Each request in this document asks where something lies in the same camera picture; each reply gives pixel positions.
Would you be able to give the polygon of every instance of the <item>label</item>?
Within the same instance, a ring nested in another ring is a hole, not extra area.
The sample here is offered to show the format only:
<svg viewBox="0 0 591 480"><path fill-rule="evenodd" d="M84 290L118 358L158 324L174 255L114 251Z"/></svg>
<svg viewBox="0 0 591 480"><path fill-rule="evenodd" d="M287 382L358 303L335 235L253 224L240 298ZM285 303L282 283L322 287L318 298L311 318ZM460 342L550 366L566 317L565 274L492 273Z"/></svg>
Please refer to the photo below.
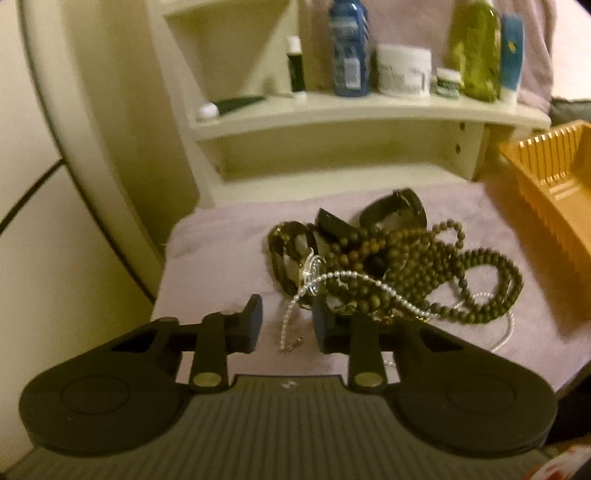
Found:
<svg viewBox="0 0 591 480"><path fill-rule="evenodd" d="M460 85L457 82L451 82L437 78L437 93L442 97L460 98Z"/></svg>
<svg viewBox="0 0 591 480"><path fill-rule="evenodd" d="M334 17L333 81L336 87L361 90L369 76L369 31L364 15Z"/></svg>
<svg viewBox="0 0 591 480"><path fill-rule="evenodd" d="M359 59L344 59L345 86L352 90L361 88L361 63Z"/></svg>
<svg viewBox="0 0 591 480"><path fill-rule="evenodd" d="M381 63L378 71L379 91L382 93L416 96L428 93L430 78L423 70L416 68L398 70Z"/></svg>

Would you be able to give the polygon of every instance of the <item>orange plastic tray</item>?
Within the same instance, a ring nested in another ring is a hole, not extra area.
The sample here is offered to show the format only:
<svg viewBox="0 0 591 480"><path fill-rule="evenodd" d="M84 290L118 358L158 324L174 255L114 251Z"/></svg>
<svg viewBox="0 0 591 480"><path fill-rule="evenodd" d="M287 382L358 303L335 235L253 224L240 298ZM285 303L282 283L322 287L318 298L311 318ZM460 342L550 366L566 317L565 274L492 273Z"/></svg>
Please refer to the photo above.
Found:
<svg viewBox="0 0 591 480"><path fill-rule="evenodd" d="M583 281L591 281L591 124L576 121L504 143L519 190L558 239Z"/></svg>

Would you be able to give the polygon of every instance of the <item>bottle cap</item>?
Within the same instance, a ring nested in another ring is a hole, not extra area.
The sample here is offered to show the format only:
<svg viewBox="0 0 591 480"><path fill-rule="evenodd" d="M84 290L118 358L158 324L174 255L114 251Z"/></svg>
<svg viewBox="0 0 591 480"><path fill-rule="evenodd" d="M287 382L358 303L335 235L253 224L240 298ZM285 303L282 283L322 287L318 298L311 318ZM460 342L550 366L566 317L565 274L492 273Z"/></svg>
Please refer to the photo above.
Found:
<svg viewBox="0 0 591 480"><path fill-rule="evenodd" d="M507 105L517 105L517 91L508 89L507 87L501 87L500 100Z"/></svg>
<svg viewBox="0 0 591 480"><path fill-rule="evenodd" d="M215 103L206 102L199 108L200 120L211 120L220 116L220 111Z"/></svg>
<svg viewBox="0 0 591 480"><path fill-rule="evenodd" d="M301 40L297 35L287 37L287 54L301 55Z"/></svg>
<svg viewBox="0 0 591 480"><path fill-rule="evenodd" d="M435 72L438 79L455 83L460 83L462 81L462 74L457 70L442 69L441 67L437 67Z"/></svg>
<svg viewBox="0 0 591 480"><path fill-rule="evenodd" d="M294 100L297 105L305 105L308 102L308 92L293 92Z"/></svg>

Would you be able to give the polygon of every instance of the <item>white shelf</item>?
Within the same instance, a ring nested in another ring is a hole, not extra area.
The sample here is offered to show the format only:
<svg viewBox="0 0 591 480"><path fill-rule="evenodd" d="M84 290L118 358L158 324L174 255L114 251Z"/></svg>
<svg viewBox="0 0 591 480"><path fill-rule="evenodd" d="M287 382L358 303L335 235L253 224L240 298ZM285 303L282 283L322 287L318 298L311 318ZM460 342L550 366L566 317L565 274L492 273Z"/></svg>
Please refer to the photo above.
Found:
<svg viewBox="0 0 591 480"><path fill-rule="evenodd" d="M212 188L216 206L243 202L306 200L347 192L416 187L431 183L467 181L447 169L426 162L396 161L379 166L307 171L227 181Z"/></svg>
<svg viewBox="0 0 591 480"><path fill-rule="evenodd" d="M309 93L301 105L292 98L271 97L216 120L191 125L196 141L239 135L295 125L347 122L366 119L441 119L489 124L547 128L550 118L525 105L485 103L470 98L450 100L437 95L406 99L371 94L363 98L341 98L327 93Z"/></svg>
<svg viewBox="0 0 591 480"><path fill-rule="evenodd" d="M209 5L257 3L261 1L271 0L162 0L160 2L160 12L165 17L172 17L173 15L180 15Z"/></svg>

